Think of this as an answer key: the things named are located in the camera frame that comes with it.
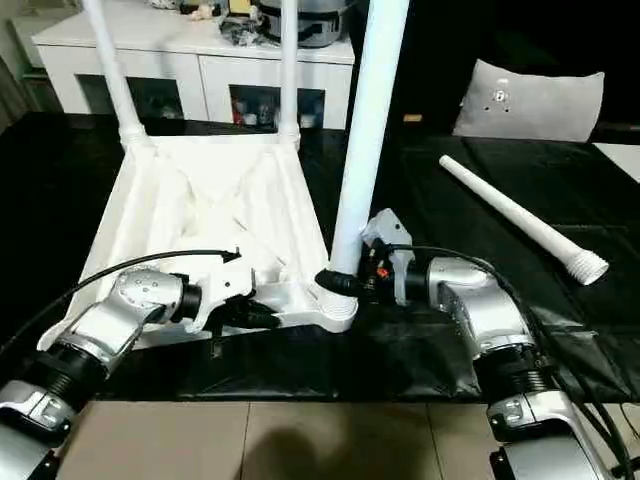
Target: gray pillow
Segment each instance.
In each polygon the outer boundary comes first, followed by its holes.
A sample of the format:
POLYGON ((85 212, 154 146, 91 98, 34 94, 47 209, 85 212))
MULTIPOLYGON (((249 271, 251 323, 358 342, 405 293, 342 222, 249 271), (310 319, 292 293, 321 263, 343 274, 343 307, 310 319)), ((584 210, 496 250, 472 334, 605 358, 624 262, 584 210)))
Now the gray pillow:
POLYGON ((519 75, 476 62, 454 135, 586 142, 598 120, 604 73, 519 75))

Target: white cabinet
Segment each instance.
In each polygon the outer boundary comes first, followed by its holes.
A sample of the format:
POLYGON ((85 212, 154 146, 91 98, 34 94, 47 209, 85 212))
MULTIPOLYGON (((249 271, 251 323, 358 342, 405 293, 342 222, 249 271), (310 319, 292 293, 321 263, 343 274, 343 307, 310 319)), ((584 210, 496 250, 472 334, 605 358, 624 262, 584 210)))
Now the white cabinet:
MULTIPOLYGON (((39 51, 65 112, 109 113, 110 99, 94 48, 40 46, 39 51)), ((119 50, 118 60, 141 116, 209 119, 197 55, 119 50), (149 113, 154 109, 157 115, 149 113)))
MULTIPOLYGON (((239 123, 242 114, 277 111, 278 60, 201 56, 200 68, 210 120, 239 123), (238 104, 246 111, 238 111, 238 104)), ((345 128, 351 70, 349 65, 298 63, 298 110, 306 122, 313 122, 306 125, 303 119, 302 127, 345 128)), ((259 124, 269 123, 259 120, 259 124)))
MULTIPOLYGON (((105 16, 140 116, 274 126, 280 48, 234 46, 214 22, 190 22, 143 0, 106 0, 105 16)), ((109 113, 106 83, 86 14, 35 35, 68 113, 109 113)), ((301 126, 344 129, 354 54, 348 38, 300 49, 301 126)))

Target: curtain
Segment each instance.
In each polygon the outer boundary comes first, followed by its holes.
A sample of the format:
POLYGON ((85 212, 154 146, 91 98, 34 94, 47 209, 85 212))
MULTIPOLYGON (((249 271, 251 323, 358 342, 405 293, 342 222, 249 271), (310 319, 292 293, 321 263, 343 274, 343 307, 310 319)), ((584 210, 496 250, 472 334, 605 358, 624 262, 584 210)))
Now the curtain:
POLYGON ((29 110, 24 92, 0 57, 0 133, 29 110))

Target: cabinet door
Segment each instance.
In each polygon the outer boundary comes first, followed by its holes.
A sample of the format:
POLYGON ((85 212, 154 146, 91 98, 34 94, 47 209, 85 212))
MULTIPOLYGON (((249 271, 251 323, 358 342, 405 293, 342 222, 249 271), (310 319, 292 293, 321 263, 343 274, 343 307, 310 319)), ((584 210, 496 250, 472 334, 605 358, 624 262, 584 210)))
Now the cabinet door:
MULTIPOLYGON (((40 46, 40 55, 67 113, 113 113, 94 48, 40 46)), ((208 120, 196 55, 119 50, 141 117, 208 120)))
MULTIPOLYGON (((276 126, 279 60, 200 56, 200 66, 212 121, 276 126)), ((350 65, 298 62, 302 128, 345 128, 351 71, 350 65)))

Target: white wall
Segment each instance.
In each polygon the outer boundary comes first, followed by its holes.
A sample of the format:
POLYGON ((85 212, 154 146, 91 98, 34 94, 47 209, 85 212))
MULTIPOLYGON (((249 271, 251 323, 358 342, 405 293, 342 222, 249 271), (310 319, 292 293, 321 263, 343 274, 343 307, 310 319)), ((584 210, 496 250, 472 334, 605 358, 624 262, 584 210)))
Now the white wall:
POLYGON ((9 19, 22 11, 23 0, 0 0, 0 55, 16 78, 20 78, 25 69, 22 52, 10 29, 9 19))

